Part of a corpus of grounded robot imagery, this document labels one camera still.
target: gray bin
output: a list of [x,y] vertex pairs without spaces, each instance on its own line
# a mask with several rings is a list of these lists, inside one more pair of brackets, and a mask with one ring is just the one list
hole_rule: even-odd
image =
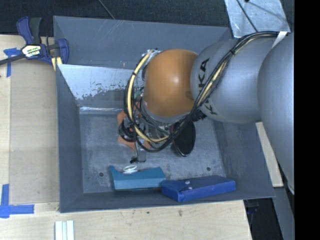
[[210,119],[196,122],[195,148],[188,157],[166,148],[148,153],[146,163],[138,167],[160,166],[172,180],[225,176],[235,180],[236,191],[179,203],[160,189],[112,189],[109,166],[119,170],[135,155],[117,142],[116,114],[123,108],[124,83],[112,89],[102,84],[97,92],[94,79],[107,79],[109,71],[126,75],[148,49],[181,48],[199,54],[230,39],[228,28],[55,16],[54,37],[66,38],[70,48],[70,65],[56,69],[60,212],[274,197],[255,124]]

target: wooden board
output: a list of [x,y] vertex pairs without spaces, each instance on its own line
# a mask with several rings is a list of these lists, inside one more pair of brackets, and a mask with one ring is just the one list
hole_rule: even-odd
[[265,156],[265,161],[268,166],[269,174],[271,177],[273,187],[283,187],[284,183],[279,170],[279,165],[275,156],[275,153],[269,142],[266,130],[262,122],[256,123],[256,128],[261,141],[261,146]]
[[0,240],[53,240],[55,221],[74,221],[76,240],[251,240],[242,201],[60,214],[57,203],[35,214],[0,219]]

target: blue rectangular object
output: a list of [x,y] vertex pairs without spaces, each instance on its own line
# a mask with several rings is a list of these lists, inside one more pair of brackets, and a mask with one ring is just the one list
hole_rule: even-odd
[[160,183],[166,179],[160,167],[123,174],[110,166],[115,190],[133,190],[160,188]]
[[185,202],[236,190],[233,179],[218,175],[185,180],[164,180],[161,192],[178,202]]

